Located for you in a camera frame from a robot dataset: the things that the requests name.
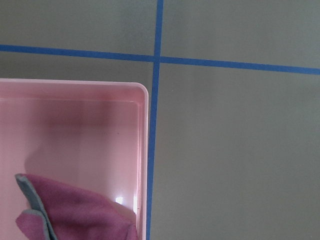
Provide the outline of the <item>pink plastic bin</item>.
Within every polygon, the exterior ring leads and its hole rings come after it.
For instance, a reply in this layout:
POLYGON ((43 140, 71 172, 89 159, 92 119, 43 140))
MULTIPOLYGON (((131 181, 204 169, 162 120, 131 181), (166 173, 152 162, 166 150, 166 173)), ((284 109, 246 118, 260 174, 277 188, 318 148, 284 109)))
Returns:
POLYGON ((0 81, 0 237, 23 240, 15 174, 99 193, 146 238, 149 94, 137 82, 0 81))

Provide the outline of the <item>pink cleaning cloth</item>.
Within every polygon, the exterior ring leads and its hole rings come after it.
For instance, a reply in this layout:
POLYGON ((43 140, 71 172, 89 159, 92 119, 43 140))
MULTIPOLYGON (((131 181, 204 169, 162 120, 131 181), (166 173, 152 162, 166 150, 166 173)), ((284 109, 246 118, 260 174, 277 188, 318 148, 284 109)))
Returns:
POLYGON ((15 220, 29 240, 136 240, 136 225, 103 196, 45 177, 18 173, 30 208, 15 220))

